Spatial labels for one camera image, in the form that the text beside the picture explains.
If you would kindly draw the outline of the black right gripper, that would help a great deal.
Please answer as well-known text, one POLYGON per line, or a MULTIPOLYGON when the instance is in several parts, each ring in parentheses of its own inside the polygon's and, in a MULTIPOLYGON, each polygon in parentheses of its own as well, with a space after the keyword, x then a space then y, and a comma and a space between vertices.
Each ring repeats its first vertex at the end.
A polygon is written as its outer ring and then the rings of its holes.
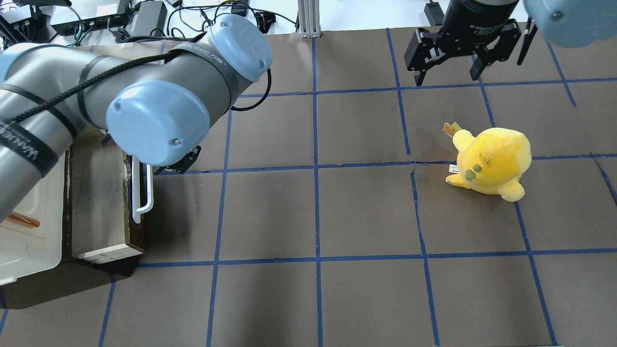
POLYGON ((417 28, 404 53, 405 67, 422 86, 426 72, 454 57, 475 55, 469 70, 478 81, 495 62, 507 61, 522 31, 511 17, 517 0, 452 0, 438 31, 417 28))

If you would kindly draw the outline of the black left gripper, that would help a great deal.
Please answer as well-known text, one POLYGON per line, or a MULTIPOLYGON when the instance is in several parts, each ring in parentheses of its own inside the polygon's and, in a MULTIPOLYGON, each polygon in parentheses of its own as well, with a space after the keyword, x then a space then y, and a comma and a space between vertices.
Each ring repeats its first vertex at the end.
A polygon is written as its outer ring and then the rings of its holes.
POLYGON ((176 174, 184 174, 198 159, 202 150, 201 146, 194 147, 190 152, 185 154, 178 162, 159 167, 154 171, 154 175, 160 175, 163 172, 172 172, 176 174))

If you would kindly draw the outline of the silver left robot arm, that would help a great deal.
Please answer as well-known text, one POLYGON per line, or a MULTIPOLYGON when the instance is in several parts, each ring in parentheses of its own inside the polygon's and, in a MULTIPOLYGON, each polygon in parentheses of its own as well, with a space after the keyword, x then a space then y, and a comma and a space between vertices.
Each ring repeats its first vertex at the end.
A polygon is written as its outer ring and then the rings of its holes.
POLYGON ((230 13, 167 53, 133 60, 57 44, 9 47, 1 53, 1 218, 88 127, 143 164, 176 164, 271 64, 265 36, 230 13))

